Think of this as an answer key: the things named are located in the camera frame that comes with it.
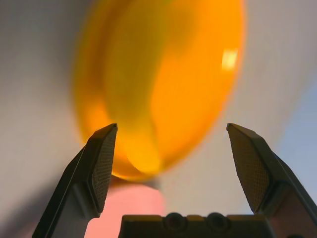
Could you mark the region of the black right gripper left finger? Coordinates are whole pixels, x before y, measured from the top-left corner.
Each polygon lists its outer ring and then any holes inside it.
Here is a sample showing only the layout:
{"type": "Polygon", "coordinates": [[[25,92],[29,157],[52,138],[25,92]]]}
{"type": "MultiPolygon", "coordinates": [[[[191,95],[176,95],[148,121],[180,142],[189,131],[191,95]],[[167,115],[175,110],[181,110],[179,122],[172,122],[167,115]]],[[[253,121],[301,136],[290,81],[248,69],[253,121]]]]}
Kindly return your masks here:
{"type": "Polygon", "coordinates": [[[117,124],[94,132],[67,165],[37,224],[34,238],[82,238],[99,218],[111,179],[117,124]]]}

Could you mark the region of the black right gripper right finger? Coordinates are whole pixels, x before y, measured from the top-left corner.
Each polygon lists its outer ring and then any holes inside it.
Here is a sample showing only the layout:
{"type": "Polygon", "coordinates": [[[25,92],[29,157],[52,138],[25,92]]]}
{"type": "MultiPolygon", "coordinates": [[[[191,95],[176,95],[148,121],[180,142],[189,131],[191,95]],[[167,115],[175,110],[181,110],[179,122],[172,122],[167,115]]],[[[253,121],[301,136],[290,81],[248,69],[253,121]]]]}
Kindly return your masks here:
{"type": "Polygon", "coordinates": [[[254,131],[229,123],[236,173],[255,215],[276,238],[315,238],[317,206],[289,166],[254,131]]]}

